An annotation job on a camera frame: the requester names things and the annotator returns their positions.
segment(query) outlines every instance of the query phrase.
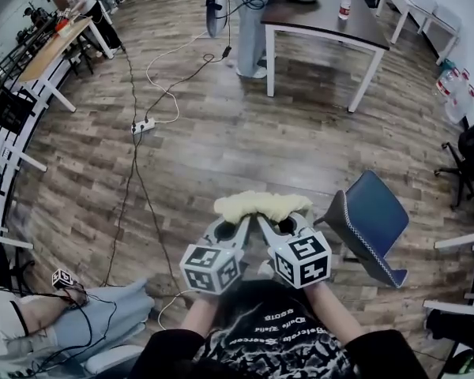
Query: black and white marker cube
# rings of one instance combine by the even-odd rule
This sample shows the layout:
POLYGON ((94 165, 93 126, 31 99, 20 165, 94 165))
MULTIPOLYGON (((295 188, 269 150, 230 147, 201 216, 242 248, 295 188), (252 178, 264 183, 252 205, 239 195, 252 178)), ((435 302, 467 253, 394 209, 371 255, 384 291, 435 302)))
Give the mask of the black and white marker cube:
POLYGON ((190 289, 221 295, 239 277, 238 250, 190 244, 180 267, 190 289))
POLYGON ((297 289, 330 277, 332 250, 319 231, 309 229, 271 248, 276 272, 297 289))
POLYGON ((73 285, 73 278, 68 273, 62 269, 57 269, 53 274, 53 287, 56 289, 63 289, 64 287, 70 287, 73 285))

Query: blue chair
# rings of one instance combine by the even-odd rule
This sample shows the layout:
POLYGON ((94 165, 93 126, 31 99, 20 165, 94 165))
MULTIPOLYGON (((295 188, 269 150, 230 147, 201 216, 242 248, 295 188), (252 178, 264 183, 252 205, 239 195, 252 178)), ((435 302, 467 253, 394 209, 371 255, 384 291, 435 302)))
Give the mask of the blue chair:
POLYGON ((407 269, 391 269, 385 256, 407 227, 408 214, 373 171, 365 171, 348 192, 337 191, 329 210, 314 225, 323 221, 370 276, 395 288, 402 286, 407 269))

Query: yellow cloth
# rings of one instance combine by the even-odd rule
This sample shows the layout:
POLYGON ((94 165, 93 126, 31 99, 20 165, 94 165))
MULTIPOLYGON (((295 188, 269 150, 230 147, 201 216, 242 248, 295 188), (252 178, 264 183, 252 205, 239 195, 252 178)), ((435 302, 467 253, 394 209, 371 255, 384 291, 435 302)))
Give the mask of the yellow cloth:
POLYGON ((275 222, 280 222, 290 213, 309 209, 312 204, 309 198, 302 195, 246 191, 216 200, 214 212, 222 215, 230 223, 238 223, 243 216, 257 212, 263 213, 275 222))

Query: power strip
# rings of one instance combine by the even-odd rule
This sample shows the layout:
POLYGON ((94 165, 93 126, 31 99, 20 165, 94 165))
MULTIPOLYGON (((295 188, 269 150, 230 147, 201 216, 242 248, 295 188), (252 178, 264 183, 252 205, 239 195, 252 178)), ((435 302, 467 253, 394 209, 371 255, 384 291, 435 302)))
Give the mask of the power strip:
POLYGON ((132 125, 130 127, 132 133, 137 135, 138 133, 145 132, 146 130, 150 130, 155 127, 155 120, 150 118, 147 121, 140 121, 135 124, 135 128, 132 125))

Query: blue cushion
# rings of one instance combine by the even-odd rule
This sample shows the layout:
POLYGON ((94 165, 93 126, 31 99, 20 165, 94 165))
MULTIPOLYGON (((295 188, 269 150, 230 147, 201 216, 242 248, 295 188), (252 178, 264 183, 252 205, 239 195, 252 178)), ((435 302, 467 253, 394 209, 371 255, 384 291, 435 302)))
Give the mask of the blue cushion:
POLYGON ((351 224, 384 257, 409 223, 401 203, 373 171, 365 171, 346 198, 351 224))

